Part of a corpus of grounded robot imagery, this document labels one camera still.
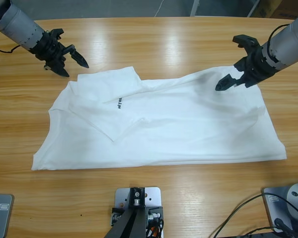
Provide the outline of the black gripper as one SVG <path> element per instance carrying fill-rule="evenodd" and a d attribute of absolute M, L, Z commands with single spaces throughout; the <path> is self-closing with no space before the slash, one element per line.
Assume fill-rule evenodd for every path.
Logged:
<path fill-rule="evenodd" d="M 233 65 L 238 71 L 244 72 L 240 79 L 233 78 L 230 74 L 223 77 L 215 86 L 216 91 L 225 91 L 233 86 L 244 84 L 246 88 L 272 77 L 278 70 L 270 66 L 262 54 L 262 47 L 258 47 L 246 57 Z"/>
<path fill-rule="evenodd" d="M 62 77 L 69 77 L 69 74 L 64 69 L 65 57 L 62 56 L 69 53 L 71 58 L 74 59 L 80 66 L 89 68 L 89 65 L 85 58 L 77 52 L 74 45 L 70 45 L 64 48 L 59 40 L 64 31 L 44 31 L 42 38 L 36 42 L 36 45 L 29 51 L 34 54 L 39 60 L 44 60 L 46 65 L 50 67 L 50 70 L 55 74 Z"/>

